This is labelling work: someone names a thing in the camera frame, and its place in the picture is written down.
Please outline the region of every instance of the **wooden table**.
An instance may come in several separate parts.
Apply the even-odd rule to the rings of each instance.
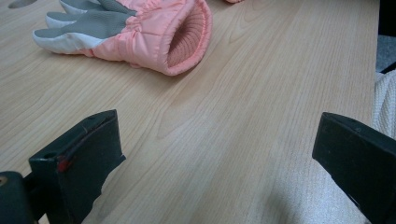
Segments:
[[[379,1],[208,0],[189,73],[49,53],[57,1],[0,2],[0,170],[117,109],[127,157],[85,223],[364,223],[311,152],[323,111],[371,123]]]

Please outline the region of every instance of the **glove finger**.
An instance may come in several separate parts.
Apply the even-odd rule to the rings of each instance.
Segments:
[[[43,49],[55,53],[73,53],[93,49],[125,28],[129,15],[119,12],[88,11],[74,23],[62,28],[36,30],[33,39]]]
[[[105,8],[107,11],[115,11],[115,12],[121,12],[128,14],[130,16],[135,16],[136,11],[131,10],[125,6],[123,6],[121,3],[115,1],[115,0],[97,0],[100,5]]]
[[[49,12],[47,13],[46,22],[49,28],[62,28],[66,25],[75,23],[81,16],[81,14]]]
[[[67,14],[82,14],[88,10],[106,11],[100,4],[87,0],[60,0],[60,3]]]

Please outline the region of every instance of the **light wood surface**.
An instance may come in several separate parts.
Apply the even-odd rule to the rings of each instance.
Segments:
[[[311,159],[323,111],[371,123],[379,1],[208,0],[185,75],[57,55],[31,33],[59,3],[0,1],[0,170],[117,109],[127,157],[85,223],[364,223]]]

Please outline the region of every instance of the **table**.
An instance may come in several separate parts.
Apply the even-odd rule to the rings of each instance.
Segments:
[[[208,0],[204,59],[166,77],[57,55],[31,33],[57,1],[0,2],[0,170],[117,109],[127,160],[85,223],[364,223],[311,159],[329,111],[371,123],[379,1]]]

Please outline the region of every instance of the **pink glove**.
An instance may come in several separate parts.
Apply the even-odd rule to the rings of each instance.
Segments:
[[[38,46],[56,53],[125,61],[175,76],[204,57],[212,29],[205,0],[61,0]]]

